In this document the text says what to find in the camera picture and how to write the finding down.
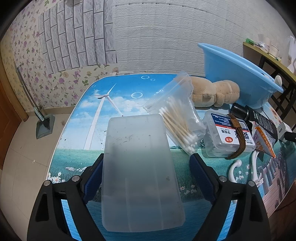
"translucent plastic container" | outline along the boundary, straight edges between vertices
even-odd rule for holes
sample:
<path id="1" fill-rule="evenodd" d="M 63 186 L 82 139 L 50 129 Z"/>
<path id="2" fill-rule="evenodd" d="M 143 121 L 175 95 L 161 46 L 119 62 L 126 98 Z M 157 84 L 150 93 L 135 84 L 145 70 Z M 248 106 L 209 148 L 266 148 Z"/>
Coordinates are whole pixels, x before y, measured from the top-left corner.
<path id="1" fill-rule="evenodd" d="M 179 227 L 184 221 L 161 115 L 111 118 L 102 177 L 104 228 L 149 232 Z"/>
<path id="2" fill-rule="evenodd" d="M 205 76 L 211 82 L 231 80 L 239 85 L 238 104 L 253 109 L 262 107 L 273 93 L 283 88 L 261 68 L 226 49 L 198 43 L 205 54 Z"/>
<path id="3" fill-rule="evenodd" d="M 246 123 L 241 119 L 238 120 L 246 139 L 246 149 L 240 156 L 246 156 L 255 150 L 256 145 Z M 203 123 L 207 127 L 204 143 L 208 156 L 227 157 L 239 148 L 236 131 L 228 115 L 208 110 L 203 118 Z"/>

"white plastic hook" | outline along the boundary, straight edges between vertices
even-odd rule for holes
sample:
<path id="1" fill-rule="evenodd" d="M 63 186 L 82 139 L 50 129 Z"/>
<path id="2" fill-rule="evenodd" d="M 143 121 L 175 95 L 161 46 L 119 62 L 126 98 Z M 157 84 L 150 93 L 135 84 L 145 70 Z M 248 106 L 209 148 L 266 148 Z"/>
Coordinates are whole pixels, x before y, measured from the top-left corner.
<path id="1" fill-rule="evenodd" d="M 236 183 L 237 181 L 234 178 L 233 171 L 236 167 L 240 167 L 242 165 L 242 161 L 240 159 L 237 159 L 230 167 L 228 172 L 228 178 L 231 182 Z"/>
<path id="2" fill-rule="evenodd" d="M 263 183 L 263 178 L 258 179 L 257 175 L 257 168 L 256 168 L 256 162 L 257 162 L 257 156 L 259 154 L 259 151 L 254 150 L 252 153 L 252 181 L 256 184 L 257 187 L 259 187 Z"/>

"green object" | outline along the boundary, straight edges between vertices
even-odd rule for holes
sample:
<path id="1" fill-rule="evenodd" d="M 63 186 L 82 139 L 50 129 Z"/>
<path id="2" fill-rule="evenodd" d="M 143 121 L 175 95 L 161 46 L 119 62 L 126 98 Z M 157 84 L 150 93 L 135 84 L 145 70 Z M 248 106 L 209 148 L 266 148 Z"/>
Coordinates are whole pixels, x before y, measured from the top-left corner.
<path id="1" fill-rule="evenodd" d="M 251 45 L 253 45 L 253 46 L 254 46 L 254 41 L 253 41 L 253 40 L 246 39 L 246 43 L 248 43 L 248 44 L 251 44 Z"/>

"frosted plastic box lid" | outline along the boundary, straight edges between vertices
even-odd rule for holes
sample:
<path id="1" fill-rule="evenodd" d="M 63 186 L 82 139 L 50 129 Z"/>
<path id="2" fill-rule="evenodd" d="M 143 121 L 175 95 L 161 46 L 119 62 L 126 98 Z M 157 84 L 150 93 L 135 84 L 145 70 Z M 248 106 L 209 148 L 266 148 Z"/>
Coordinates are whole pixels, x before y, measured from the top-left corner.
<path id="1" fill-rule="evenodd" d="M 111 118 L 102 177 L 102 223 L 113 232 L 182 226 L 180 198 L 159 114 Z"/>

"metal screw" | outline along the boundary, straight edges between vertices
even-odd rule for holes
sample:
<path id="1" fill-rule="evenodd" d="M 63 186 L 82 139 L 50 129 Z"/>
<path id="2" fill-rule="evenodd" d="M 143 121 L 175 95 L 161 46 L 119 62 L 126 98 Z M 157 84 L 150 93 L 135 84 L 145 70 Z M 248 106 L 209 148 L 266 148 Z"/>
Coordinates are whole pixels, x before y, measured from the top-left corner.
<path id="1" fill-rule="evenodd" d="M 74 182 L 77 182 L 77 181 L 79 181 L 79 179 L 80 179 L 80 177 L 79 176 L 74 176 L 74 177 L 72 177 L 72 181 L 74 181 Z"/>
<path id="2" fill-rule="evenodd" d="M 248 181 L 248 184 L 249 184 L 251 187 L 255 186 L 255 183 L 254 183 L 253 181 Z"/>
<path id="3" fill-rule="evenodd" d="M 225 177 L 225 176 L 219 176 L 219 180 L 224 183 L 224 182 L 227 181 L 227 177 Z"/>
<path id="4" fill-rule="evenodd" d="M 50 180 L 46 180 L 46 181 L 43 183 L 44 186 L 48 186 L 49 184 L 50 184 Z"/>

